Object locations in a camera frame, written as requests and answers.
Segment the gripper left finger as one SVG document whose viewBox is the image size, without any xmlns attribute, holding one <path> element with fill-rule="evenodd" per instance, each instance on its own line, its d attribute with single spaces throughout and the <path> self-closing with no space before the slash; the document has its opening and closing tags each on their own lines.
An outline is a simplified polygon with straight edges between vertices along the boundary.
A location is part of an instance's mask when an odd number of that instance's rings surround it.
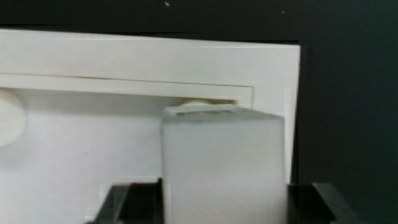
<svg viewBox="0 0 398 224">
<path fill-rule="evenodd" d="M 87 224 L 163 224 L 163 181 L 113 185 Z"/>
</svg>

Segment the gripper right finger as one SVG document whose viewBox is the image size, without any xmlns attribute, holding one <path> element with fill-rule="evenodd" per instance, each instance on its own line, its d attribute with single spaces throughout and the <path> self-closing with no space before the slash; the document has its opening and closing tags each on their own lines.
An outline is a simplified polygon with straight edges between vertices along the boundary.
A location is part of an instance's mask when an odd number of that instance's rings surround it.
<svg viewBox="0 0 398 224">
<path fill-rule="evenodd" d="M 332 184 L 287 186 L 287 224 L 362 224 Z"/>
</svg>

